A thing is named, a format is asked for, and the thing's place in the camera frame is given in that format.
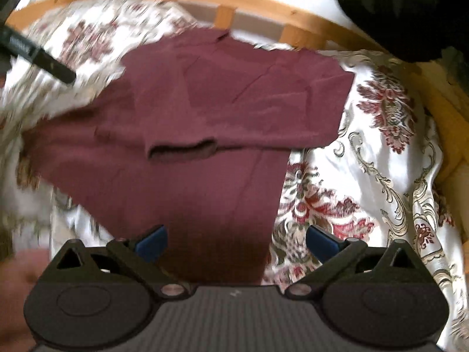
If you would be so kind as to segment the maroon small shirt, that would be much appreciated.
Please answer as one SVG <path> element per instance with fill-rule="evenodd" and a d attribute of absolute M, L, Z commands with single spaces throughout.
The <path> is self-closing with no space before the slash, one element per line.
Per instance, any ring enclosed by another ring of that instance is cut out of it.
<path fill-rule="evenodd" d="M 354 75 L 311 50 L 189 29 L 123 56 L 90 104 L 24 133 L 32 170 L 115 238 L 162 225 L 192 283 L 257 284 L 290 153 L 331 144 Z"/>

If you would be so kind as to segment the white floral bedspread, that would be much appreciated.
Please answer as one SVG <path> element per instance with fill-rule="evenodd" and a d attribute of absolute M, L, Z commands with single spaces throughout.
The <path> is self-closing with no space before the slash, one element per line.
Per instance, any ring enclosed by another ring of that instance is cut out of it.
<path fill-rule="evenodd" d="M 45 116 L 89 103 L 121 73 L 123 54 L 203 20 L 181 4 L 158 0 L 83 0 L 52 10 L 26 34 L 77 72 L 65 86 L 17 61 L 1 89 L 1 253 L 46 248 L 68 239 L 103 246 L 109 233 L 82 207 L 31 174 L 20 132 Z M 273 225 L 264 282 L 282 288 L 317 262 L 305 232 L 316 224 L 338 238 L 372 246 L 410 242 L 447 296 L 450 319 L 440 337 L 447 351 L 468 349 L 468 286 L 456 204 L 435 181 L 449 163 L 452 136 L 430 112 L 432 93 L 407 81 L 401 61 L 378 52 L 333 52 L 355 74 L 338 138 L 290 154 Z"/>

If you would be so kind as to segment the black garment pile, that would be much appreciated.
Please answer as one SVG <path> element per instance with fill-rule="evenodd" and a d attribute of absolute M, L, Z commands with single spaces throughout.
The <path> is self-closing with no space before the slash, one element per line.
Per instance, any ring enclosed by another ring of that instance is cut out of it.
<path fill-rule="evenodd" d="M 406 62 L 468 54 L 468 0 L 338 0 L 352 22 Z"/>

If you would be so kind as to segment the wooden bed frame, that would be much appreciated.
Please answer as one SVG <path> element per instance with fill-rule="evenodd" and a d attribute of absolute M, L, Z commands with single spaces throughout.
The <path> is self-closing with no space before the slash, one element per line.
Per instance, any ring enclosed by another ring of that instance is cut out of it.
<path fill-rule="evenodd" d="M 78 0 L 40 0 L 14 11 L 8 24 L 24 29 L 49 10 Z M 280 41 L 293 47 L 325 49 L 338 45 L 346 50 L 380 50 L 381 46 L 328 18 L 275 0 L 181 0 L 215 6 L 215 26 L 228 29 L 237 11 L 253 13 L 282 24 Z M 411 81 L 443 132 L 444 162 L 437 181 L 441 185 L 468 188 L 468 96 L 437 62 L 407 64 Z"/>

